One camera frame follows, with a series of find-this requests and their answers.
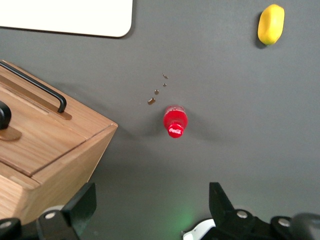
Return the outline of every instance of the wooden box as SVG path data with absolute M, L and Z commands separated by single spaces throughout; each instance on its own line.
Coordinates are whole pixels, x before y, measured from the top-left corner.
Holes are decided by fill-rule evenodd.
M 118 125 L 5 61 L 0 101 L 11 111 L 0 130 L 0 219 L 26 224 L 64 205 L 89 180 Z

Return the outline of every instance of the gray table surface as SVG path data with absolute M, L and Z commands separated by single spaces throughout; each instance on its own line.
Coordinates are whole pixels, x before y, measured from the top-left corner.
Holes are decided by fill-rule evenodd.
M 264 47 L 272 3 L 284 29 Z M 210 217 L 209 182 L 264 221 L 319 214 L 319 12 L 319 0 L 134 0 L 123 38 L 1 28 L 1 59 L 119 124 L 82 238 L 178 240 Z M 189 117 L 179 139 L 162 126 L 170 104 Z

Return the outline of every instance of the plastic bottle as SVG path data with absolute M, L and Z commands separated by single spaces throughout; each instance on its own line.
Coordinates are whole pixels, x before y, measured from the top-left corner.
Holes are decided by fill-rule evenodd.
M 170 137 L 180 138 L 188 125 L 185 109 L 180 105 L 168 106 L 164 112 L 163 125 Z

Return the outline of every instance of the brown liquid spill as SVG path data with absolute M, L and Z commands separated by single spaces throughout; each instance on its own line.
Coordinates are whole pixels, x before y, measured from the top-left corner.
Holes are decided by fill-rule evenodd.
M 150 100 L 148 101 L 149 105 L 152 105 L 156 102 L 156 99 L 154 97 L 150 98 Z

